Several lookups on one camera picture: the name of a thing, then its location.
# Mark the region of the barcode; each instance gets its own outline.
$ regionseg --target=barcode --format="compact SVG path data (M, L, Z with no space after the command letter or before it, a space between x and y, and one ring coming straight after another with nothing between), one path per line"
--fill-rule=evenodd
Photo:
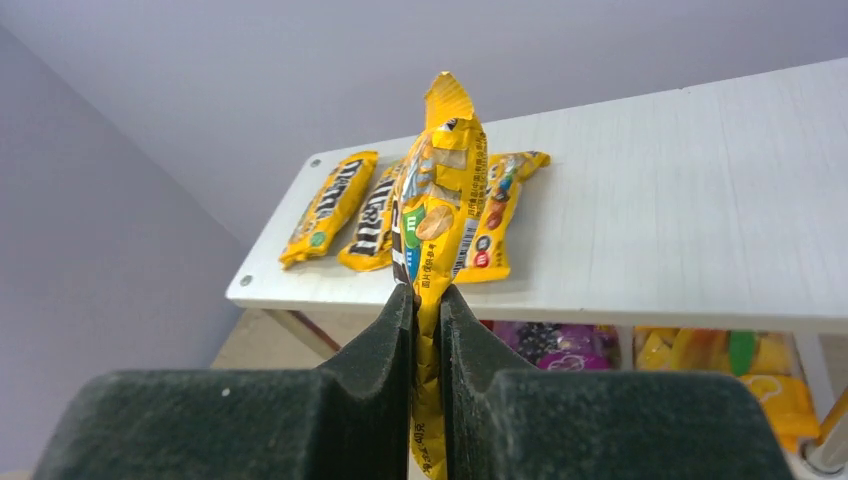
M403 240L400 236L400 205L397 198L392 200L392 272L395 283L409 284L406 272L406 257L403 255Z
M475 219L465 221L465 232L462 234L462 242L459 244L459 252L456 255L456 262L453 264L453 276L455 277L460 270L465 268L465 258L468 256L468 250L474 242L474 234L477 233L477 225L480 222Z

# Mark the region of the white shelf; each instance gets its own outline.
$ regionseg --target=white shelf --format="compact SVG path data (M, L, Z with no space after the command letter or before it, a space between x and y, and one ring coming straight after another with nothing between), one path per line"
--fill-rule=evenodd
M846 87L841 59L486 123L490 153L541 150L552 165L509 228L511 277L463 296L495 320L848 333ZM277 257L333 166L363 149L397 159L413 138L308 159L227 297L379 312L390 269L326 257L283 272Z

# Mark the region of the green m&m graphic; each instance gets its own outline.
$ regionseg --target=green m&m graphic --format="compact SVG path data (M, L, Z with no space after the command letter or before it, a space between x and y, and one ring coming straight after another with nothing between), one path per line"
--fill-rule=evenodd
M421 223L426 213L427 210L424 205L421 205L415 210L403 214L403 241L406 248L418 248L421 245L421 241L415 235L415 229L418 228L418 224Z
M309 244L312 245L313 247L320 247L321 244L324 243L324 240L326 238L327 238L327 236L324 235L324 232L316 232L311 237L309 237Z

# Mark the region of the yellow snack package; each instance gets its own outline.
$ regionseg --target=yellow snack package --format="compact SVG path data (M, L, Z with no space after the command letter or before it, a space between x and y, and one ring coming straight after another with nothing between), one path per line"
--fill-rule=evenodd
M377 152L365 151L347 157L330 172L280 255L283 270L327 254L333 237L359 207L376 166Z
M365 198L353 239L338 259L357 272L369 272L392 264L392 196L404 160L398 160L383 171L377 185Z
M637 370L671 370L671 347L656 333L651 332L645 346L636 357Z
M727 356L726 330L681 328L671 346L672 370L719 370Z
M439 351L434 336L442 294L465 264L486 195L486 135L456 79L440 74L425 95L419 135L392 202L395 279L416 294L416 368L410 443L435 480L447 479Z
M656 328L654 329L654 333L662 339L667 345L671 346L674 344L674 339L677 338L677 334L680 333L679 328Z
M793 351L781 334L762 335L757 355L748 373L788 375L792 369Z
M465 266L456 275L456 283L490 282L509 276L506 227L515 213L524 181L550 162L550 155L541 152L500 153L489 157L482 223L471 242Z
M819 422L804 382L786 375L743 375L739 380L757 397L784 448L795 453L798 440L819 436Z

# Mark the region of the red m&m graphic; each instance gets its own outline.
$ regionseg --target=red m&m graphic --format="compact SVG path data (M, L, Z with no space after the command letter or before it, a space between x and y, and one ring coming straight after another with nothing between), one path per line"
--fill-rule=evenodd
M477 252L477 255L474 256L474 266L483 268L488 267L489 254L486 252Z

